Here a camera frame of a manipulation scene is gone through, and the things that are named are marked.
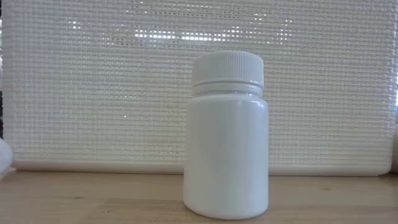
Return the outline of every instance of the white mesh screen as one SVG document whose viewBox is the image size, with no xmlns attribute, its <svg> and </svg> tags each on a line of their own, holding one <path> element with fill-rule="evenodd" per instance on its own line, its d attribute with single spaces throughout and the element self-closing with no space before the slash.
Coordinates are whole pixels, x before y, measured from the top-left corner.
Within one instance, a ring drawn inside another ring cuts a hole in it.
<svg viewBox="0 0 398 224">
<path fill-rule="evenodd" d="M 264 59 L 271 174 L 391 166 L 395 1 L 8 0 L 4 131 L 20 169 L 181 172 L 193 59 Z"/>
</svg>

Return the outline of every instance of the white cap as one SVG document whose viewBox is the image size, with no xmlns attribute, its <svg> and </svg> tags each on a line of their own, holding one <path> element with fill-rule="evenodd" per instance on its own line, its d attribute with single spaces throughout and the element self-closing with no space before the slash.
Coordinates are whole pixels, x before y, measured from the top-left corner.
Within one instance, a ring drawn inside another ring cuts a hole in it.
<svg viewBox="0 0 398 224">
<path fill-rule="evenodd" d="M 196 58 L 193 63 L 192 85 L 212 82 L 253 83 L 264 88 L 264 62 L 255 54 L 231 50 Z"/>
</svg>

